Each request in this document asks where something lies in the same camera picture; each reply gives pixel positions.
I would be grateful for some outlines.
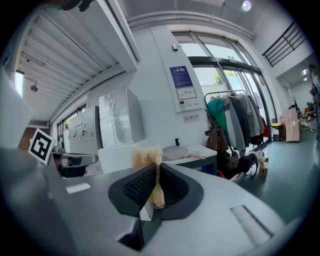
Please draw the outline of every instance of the wall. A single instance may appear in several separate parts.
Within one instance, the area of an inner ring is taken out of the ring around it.
[[[308,107],[307,102],[314,101],[310,94],[311,88],[311,81],[304,81],[290,88],[291,96],[295,96],[296,103],[303,114],[305,113],[305,108]]]
[[[255,29],[256,38],[254,41],[239,39],[239,42],[246,48],[253,57],[266,80],[270,89],[277,117],[291,104],[291,97],[282,83],[277,79],[281,74],[294,67],[312,54],[313,49],[305,40],[295,51],[282,59],[274,67],[271,67],[262,54],[281,36],[293,21],[293,18],[276,2],[270,1],[265,13]]]
[[[204,132],[208,129],[204,109],[176,113],[169,67],[187,67],[201,107],[204,94],[186,54],[182,49],[172,50],[172,44],[178,43],[175,37],[165,26],[137,30],[133,37],[141,56],[138,70],[118,75],[91,89],[90,107],[99,105],[101,95],[126,85],[139,99],[145,137],[152,144],[174,145],[175,138],[180,138],[181,145],[186,147],[203,144]],[[184,123],[183,116],[193,113],[198,113],[200,120]]]
[[[269,1],[267,9],[268,11],[255,28],[256,37],[253,41],[254,47],[261,55],[285,32],[292,21],[294,21],[287,11],[275,1]],[[271,74],[278,77],[312,53],[312,47],[308,40],[305,40],[299,47],[276,64],[271,69]]]

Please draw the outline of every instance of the sign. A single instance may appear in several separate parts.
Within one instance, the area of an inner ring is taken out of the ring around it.
[[[41,163],[47,165],[55,141],[54,138],[37,128],[30,143],[28,153]]]
[[[174,105],[177,112],[201,109],[202,105],[197,96],[196,89],[190,78],[186,66],[169,67],[173,85],[171,90],[174,97]]]
[[[183,116],[183,121],[185,123],[199,121],[199,114],[188,114]]]
[[[170,67],[170,72],[173,78],[175,88],[194,86],[192,84],[192,81],[190,79],[190,75],[188,73],[186,66]]]

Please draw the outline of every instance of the floor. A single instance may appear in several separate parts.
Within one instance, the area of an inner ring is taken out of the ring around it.
[[[320,186],[320,142],[316,133],[304,130],[301,142],[273,142],[264,152],[269,157],[266,178],[257,174],[251,179],[242,174],[232,181],[289,223],[307,212]]]

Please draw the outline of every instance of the metal railing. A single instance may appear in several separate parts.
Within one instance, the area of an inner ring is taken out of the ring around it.
[[[272,67],[302,44],[305,34],[293,21],[284,33],[262,54]]]

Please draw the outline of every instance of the black bag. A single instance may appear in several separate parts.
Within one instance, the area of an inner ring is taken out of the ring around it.
[[[250,171],[251,166],[256,165],[256,169],[255,169],[255,173],[254,175],[251,174],[247,174],[248,171]],[[230,180],[231,178],[233,178],[235,175],[238,175],[237,178],[240,176],[241,173],[245,173],[245,176],[250,175],[251,178],[253,178],[254,176],[256,176],[257,171],[258,171],[258,160],[255,154],[251,153],[248,155],[244,155],[242,157],[240,157],[239,159],[239,163],[237,165],[236,168],[234,169],[221,169],[223,176]]]

